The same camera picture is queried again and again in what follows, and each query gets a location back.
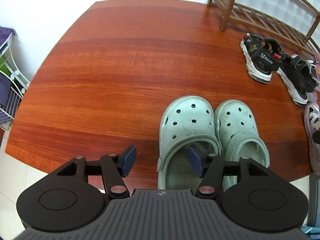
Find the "white wire rack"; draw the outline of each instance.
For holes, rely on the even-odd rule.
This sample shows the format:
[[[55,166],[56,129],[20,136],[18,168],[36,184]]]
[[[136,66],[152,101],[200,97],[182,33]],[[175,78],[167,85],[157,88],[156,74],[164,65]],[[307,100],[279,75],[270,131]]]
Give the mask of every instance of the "white wire rack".
[[[18,110],[18,106],[23,98],[25,91],[30,85],[30,81],[20,72],[17,64],[15,63],[11,52],[12,33],[6,39],[6,41],[0,45],[0,68],[4,65],[7,70],[0,70],[0,75],[4,75],[11,81],[11,87],[9,90],[8,101],[6,106],[0,105],[0,128],[3,130],[9,130],[12,121]]]
[[[12,82],[14,82],[14,80],[17,80],[17,82],[21,84],[22,89],[19,89],[18,87],[17,89],[20,90],[21,94],[23,95],[25,91],[28,89],[30,85],[30,81],[21,73],[21,71],[17,67],[16,62],[13,59],[12,51],[10,48],[11,42],[12,42],[12,33],[9,35],[8,39],[0,46],[0,56],[2,56],[4,60],[3,64],[7,67],[7,69],[11,73],[9,78],[12,80]],[[9,51],[9,56],[7,58],[4,58],[4,54],[7,50]]]
[[[8,125],[10,125],[15,118],[21,99],[22,97],[19,93],[11,87],[6,107],[0,107],[0,127],[3,130],[7,130],[9,128]]]

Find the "purple shoe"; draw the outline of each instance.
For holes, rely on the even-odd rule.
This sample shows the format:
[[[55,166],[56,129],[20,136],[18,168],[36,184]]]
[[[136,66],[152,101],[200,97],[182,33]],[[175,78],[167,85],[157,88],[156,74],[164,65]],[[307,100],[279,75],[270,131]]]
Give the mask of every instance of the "purple shoe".
[[[318,143],[320,141],[315,139],[314,136],[320,133],[320,111],[317,103],[308,103],[305,106],[304,127],[309,140],[311,168],[315,174],[320,175],[320,144],[315,143],[315,141]]]
[[[314,64],[315,65],[319,65],[320,64],[320,53],[315,53],[314,55],[313,55],[313,57],[314,57]]]

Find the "purple fabric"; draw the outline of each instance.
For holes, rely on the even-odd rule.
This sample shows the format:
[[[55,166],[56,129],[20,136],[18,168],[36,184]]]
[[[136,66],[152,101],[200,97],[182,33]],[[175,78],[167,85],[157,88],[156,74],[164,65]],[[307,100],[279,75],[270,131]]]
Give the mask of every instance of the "purple fabric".
[[[7,106],[10,87],[11,80],[0,74],[0,106],[2,106],[2,108]]]
[[[312,93],[307,93],[308,96],[308,102],[315,103],[318,100],[318,95],[316,91],[313,91]]]
[[[0,45],[2,45],[7,40],[11,33],[13,35],[16,35],[14,29],[4,28],[0,26]]]
[[[313,55],[313,58],[315,59],[315,60],[314,60],[314,64],[315,64],[315,65],[320,63],[320,53],[315,53],[315,54]]]

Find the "sandal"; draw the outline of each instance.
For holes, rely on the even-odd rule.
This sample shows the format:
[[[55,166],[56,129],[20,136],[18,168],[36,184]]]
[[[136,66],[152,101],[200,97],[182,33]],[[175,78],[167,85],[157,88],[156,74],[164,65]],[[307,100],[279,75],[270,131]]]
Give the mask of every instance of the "sandal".
[[[286,85],[292,101],[298,106],[303,106],[308,102],[307,93],[312,93],[319,86],[316,67],[298,55],[282,53],[281,57],[284,60],[276,73]]]
[[[304,127],[309,141],[311,168],[315,174],[320,175],[320,111],[315,102],[304,108]]]
[[[159,189],[196,190],[201,182],[189,163],[189,146],[221,155],[215,136],[213,110],[199,96],[185,96],[172,102],[160,122],[157,163]]]
[[[277,71],[281,64],[280,44],[272,38],[247,33],[240,42],[250,77],[267,84],[271,80],[271,71]]]
[[[225,160],[239,161],[240,157],[247,156],[265,167],[270,166],[268,149],[259,137],[253,113],[245,103],[224,101],[214,113],[214,122]],[[225,176],[224,191],[236,183],[236,176]]]

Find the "ribbed black surface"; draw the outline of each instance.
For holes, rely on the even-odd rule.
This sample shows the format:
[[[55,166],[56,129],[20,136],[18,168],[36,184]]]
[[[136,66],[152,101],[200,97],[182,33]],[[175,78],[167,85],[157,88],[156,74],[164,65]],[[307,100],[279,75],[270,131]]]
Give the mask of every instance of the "ribbed black surface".
[[[214,201],[199,199],[193,196],[190,190],[136,190],[129,198],[112,200],[97,220],[83,228],[65,233],[46,233],[28,228],[16,238],[20,239],[296,240],[309,238],[299,229],[279,234],[263,234],[241,228],[226,218]]]

